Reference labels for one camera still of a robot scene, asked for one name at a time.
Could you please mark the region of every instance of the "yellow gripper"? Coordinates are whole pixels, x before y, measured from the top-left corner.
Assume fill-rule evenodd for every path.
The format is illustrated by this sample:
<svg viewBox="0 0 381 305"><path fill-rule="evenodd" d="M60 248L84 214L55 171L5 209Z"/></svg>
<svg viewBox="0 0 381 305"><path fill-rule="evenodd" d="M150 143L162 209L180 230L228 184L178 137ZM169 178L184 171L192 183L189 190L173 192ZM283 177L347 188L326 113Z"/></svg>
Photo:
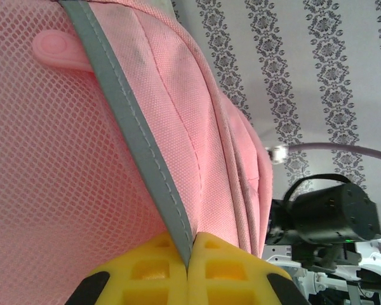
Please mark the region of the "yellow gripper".
<svg viewBox="0 0 381 305"><path fill-rule="evenodd" d="M168 233L85 278L66 305L309 304L284 270L208 233L196 237L189 270Z"/></svg>

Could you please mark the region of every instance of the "patterned wall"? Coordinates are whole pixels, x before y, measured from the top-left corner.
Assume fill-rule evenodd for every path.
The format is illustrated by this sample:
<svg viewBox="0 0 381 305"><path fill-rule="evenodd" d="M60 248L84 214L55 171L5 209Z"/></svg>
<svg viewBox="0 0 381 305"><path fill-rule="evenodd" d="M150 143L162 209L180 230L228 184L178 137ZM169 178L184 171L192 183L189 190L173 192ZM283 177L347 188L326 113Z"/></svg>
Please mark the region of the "patterned wall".
<svg viewBox="0 0 381 305"><path fill-rule="evenodd" d="M173 7L265 145L381 150L381 0L174 0ZM303 176L346 175L378 203L381 218L381 161L307 151L274 170L278 198Z"/></svg>

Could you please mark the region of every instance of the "pink fabric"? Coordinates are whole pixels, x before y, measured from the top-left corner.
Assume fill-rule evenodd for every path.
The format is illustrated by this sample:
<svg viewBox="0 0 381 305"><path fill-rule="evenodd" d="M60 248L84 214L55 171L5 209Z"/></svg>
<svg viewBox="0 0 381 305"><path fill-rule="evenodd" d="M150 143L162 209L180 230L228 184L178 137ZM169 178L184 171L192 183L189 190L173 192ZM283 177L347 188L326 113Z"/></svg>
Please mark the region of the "pink fabric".
<svg viewBox="0 0 381 305"><path fill-rule="evenodd" d="M105 2L91 8L192 232L260 255L272 170L253 128L175 20L138 1ZM76 36L57 3L0 0L0 304L63 304L95 266L165 230L93 75L32 56L45 29Z"/></svg>

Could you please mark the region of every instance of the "wallpaper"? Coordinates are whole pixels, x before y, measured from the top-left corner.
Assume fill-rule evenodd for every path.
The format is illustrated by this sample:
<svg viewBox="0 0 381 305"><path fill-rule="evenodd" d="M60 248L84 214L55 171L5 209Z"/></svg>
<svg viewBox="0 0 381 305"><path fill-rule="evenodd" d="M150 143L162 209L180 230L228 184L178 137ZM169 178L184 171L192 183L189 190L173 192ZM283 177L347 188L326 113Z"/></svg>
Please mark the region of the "wallpaper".
<svg viewBox="0 0 381 305"><path fill-rule="evenodd" d="M381 0L174 0L218 85L264 145L335 142L381 150ZM381 161L293 153L274 197L316 173L341 173L378 203ZM300 192L330 186L312 181Z"/></svg>

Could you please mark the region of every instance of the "pink zipper pull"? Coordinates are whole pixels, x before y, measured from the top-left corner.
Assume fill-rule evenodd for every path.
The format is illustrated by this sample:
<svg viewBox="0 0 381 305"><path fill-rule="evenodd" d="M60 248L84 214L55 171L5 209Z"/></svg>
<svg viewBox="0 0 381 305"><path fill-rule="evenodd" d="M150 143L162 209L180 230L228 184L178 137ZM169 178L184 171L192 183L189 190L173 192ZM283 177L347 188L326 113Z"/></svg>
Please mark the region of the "pink zipper pull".
<svg viewBox="0 0 381 305"><path fill-rule="evenodd" d="M32 41L32 51L45 65L93 72L78 38L60 30L44 30Z"/></svg>

